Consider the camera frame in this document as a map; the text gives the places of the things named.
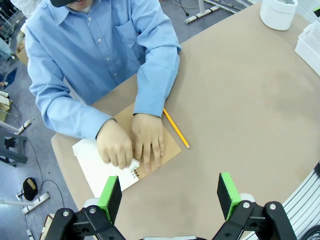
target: white lid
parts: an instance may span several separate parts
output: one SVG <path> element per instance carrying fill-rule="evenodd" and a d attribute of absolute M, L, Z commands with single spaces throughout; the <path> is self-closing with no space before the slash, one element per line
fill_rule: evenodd
<path fill-rule="evenodd" d="M 283 14 L 295 14 L 297 0 L 263 0 L 271 9 Z"/>

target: shirt collar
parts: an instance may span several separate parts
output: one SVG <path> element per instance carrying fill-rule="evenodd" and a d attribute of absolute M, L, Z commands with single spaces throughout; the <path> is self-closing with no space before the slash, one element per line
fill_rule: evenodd
<path fill-rule="evenodd" d="M 56 24 L 60 25 L 68 16 L 69 9 L 65 6 L 62 7 L 54 7 L 52 4 L 50 4 L 51 12 L 53 14 L 54 20 Z"/>
<path fill-rule="evenodd" d="M 91 9 L 93 10 L 100 3 L 101 3 L 101 0 L 94 0 L 91 5 Z M 54 7 L 52 4 L 50 4 L 50 8 L 51 8 L 51 12 L 53 14 L 54 20 L 58 25 L 60 25 L 66 19 L 69 12 L 71 12 L 71 10 L 69 10 L 66 6 Z"/>

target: white plastic bin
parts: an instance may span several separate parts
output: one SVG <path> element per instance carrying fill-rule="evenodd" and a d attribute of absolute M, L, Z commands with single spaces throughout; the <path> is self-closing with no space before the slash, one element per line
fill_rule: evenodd
<path fill-rule="evenodd" d="M 315 21 L 303 30 L 295 52 L 320 76 L 320 22 Z"/>

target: hand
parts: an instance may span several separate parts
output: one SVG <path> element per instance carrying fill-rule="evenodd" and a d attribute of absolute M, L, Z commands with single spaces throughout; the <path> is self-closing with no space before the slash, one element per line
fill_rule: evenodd
<path fill-rule="evenodd" d="M 165 154 L 164 130 L 160 117 L 138 113 L 133 117 L 132 141 L 135 158 L 140 160 L 143 153 L 144 169 L 150 172 L 151 146 L 154 153 L 154 164 L 160 166 L 160 156 Z"/>
<path fill-rule="evenodd" d="M 132 142 L 119 124 L 110 119 L 104 123 L 96 136 L 98 152 L 105 163 L 112 163 L 124 169 L 129 166 L 132 157 Z"/>

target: pencil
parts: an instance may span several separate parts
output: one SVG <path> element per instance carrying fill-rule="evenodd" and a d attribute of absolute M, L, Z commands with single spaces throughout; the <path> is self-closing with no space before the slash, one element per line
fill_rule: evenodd
<path fill-rule="evenodd" d="M 168 112 L 163 109 L 164 115 L 166 116 L 166 118 L 169 120 L 169 122 L 171 123 L 172 127 L 174 128 L 174 130 L 176 131 L 176 133 L 179 135 L 179 137 L 181 138 L 182 142 L 184 143 L 184 145 L 190 149 L 189 143 L 187 142 L 187 140 L 185 139 L 185 137 L 182 135 L 182 133 L 180 132 L 179 128 L 177 127 L 177 125 L 174 123 L 174 121 L 172 120 L 172 118 L 170 117 L 170 115 L 168 114 Z"/>

